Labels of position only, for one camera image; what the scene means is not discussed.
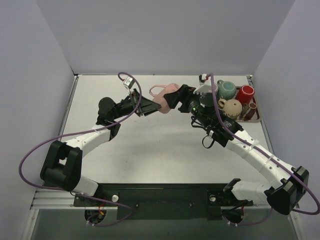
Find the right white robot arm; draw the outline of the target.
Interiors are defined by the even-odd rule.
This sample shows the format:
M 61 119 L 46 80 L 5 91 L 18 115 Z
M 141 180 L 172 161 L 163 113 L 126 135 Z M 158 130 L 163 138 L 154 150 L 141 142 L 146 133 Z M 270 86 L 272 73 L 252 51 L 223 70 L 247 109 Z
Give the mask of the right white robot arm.
M 178 108 L 181 113 L 190 113 L 208 137 L 239 155 L 266 179 L 266 182 L 232 180 L 223 192 L 226 203 L 234 205 L 244 200 L 267 203 L 283 215 L 295 209 L 308 190 L 309 172 L 304 167 L 295 168 L 263 148 L 239 123 L 223 114 L 211 91 L 197 94 L 184 84 L 163 98 L 170 109 L 181 103 Z

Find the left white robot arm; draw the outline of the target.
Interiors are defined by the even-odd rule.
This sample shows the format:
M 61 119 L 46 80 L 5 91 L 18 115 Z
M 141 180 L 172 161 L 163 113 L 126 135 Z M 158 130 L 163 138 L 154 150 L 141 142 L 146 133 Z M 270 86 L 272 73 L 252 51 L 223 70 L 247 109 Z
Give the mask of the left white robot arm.
M 90 205 L 99 205 L 103 193 L 99 190 L 99 183 L 82 175 L 83 157 L 116 137 L 121 127 L 116 119 L 130 113 L 148 116 L 160 108 L 160 104 L 143 97 L 136 89 L 119 103 L 110 97 L 102 98 L 98 103 L 97 122 L 88 133 L 65 142 L 56 140 L 51 143 L 40 178 L 46 185 L 84 194 Z

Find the beige round mug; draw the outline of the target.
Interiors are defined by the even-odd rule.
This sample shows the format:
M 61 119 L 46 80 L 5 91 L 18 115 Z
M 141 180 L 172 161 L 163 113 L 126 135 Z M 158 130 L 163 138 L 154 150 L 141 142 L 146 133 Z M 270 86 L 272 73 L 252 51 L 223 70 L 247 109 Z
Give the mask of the beige round mug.
M 236 99 L 226 100 L 221 98 L 218 100 L 218 107 L 231 119 L 237 119 L 243 110 L 242 104 Z

